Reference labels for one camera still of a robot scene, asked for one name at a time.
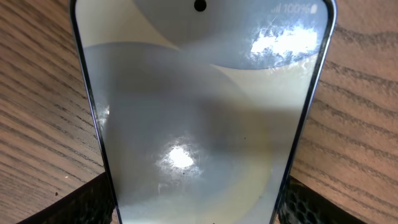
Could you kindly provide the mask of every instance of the wooden table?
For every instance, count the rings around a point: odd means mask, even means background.
[[[0,223],[103,172],[67,0],[0,0]],[[292,175],[369,223],[398,223],[398,1],[339,0]]]

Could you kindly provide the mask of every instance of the tabletop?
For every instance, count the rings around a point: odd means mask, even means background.
[[[398,1],[338,0],[292,175],[366,223],[398,223]],[[67,0],[0,0],[0,223],[104,172]]]

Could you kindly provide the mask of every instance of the brown wood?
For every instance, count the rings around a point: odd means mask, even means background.
[[[339,0],[292,175],[369,223],[398,223],[398,1]],[[0,0],[0,223],[103,172],[67,0]]]

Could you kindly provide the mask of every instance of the black textured object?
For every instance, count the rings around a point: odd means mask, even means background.
[[[114,202],[105,173],[19,224],[109,224]],[[277,209],[280,224],[362,224],[290,178]]]
[[[19,224],[109,224],[114,209],[108,178],[100,174]]]
[[[362,224],[326,198],[290,177],[277,209],[280,224]]]

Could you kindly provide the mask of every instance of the smartphone display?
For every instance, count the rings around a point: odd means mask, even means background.
[[[322,0],[72,0],[120,223],[269,223],[335,22]]]

